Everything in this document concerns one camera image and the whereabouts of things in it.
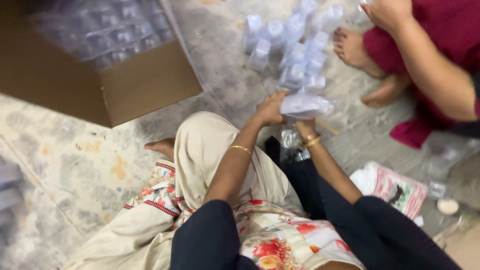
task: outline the hand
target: hand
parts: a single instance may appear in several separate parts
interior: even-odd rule
[[[252,117],[260,121],[262,126],[285,123],[286,119],[280,114],[280,105],[288,94],[287,91],[282,90],[266,96],[264,102],[257,105],[257,112]]]
[[[372,0],[361,6],[376,26],[390,34],[413,19],[412,0]]]
[[[315,131],[315,119],[297,120],[295,122],[295,127],[297,128],[302,140],[306,140],[308,136],[317,135],[317,132]]]

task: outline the knee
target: knee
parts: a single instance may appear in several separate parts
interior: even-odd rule
[[[226,120],[218,114],[209,111],[199,111],[185,119],[180,125],[179,131],[192,129],[199,132],[219,121],[226,122]]]

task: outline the beige pants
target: beige pants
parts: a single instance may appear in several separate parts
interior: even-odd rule
[[[180,126],[175,141],[175,196],[190,209],[202,206],[208,185],[227,148],[240,131],[224,118],[199,112]],[[258,147],[252,156],[239,201],[261,199],[303,214],[300,200],[283,172]],[[88,240],[63,269],[168,269],[175,217],[141,203],[123,209]]]

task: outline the wrist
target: wrist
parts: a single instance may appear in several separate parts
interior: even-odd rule
[[[397,40],[403,35],[403,33],[411,31],[415,24],[418,24],[417,20],[413,16],[410,16],[402,19],[401,22],[396,24],[391,29],[388,29],[387,32],[392,36],[393,39]]]
[[[245,122],[244,127],[247,127],[247,126],[262,129],[265,126],[265,121],[263,121],[263,119],[258,117],[257,115],[253,115],[247,120],[247,122]]]

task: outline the striped trim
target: striped trim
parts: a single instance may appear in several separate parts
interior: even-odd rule
[[[155,202],[150,201],[150,200],[145,201],[145,203],[162,210],[163,212],[169,214],[170,216],[173,216],[174,218],[179,217],[179,215],[177,213],[169,210],[168,208],[165,208],[164,206],[159,205],[158,203],[155,203]]]
[[[168,165],[163,164],[163,163],[160,163],[160,162],[155,163],[155,166],[163,167],[163,168],[165,168],[165,169],[169,169],[169,170],[171,170],[171,171],[175,171],[175,168],[173,168],[172,166],[168,166]]]

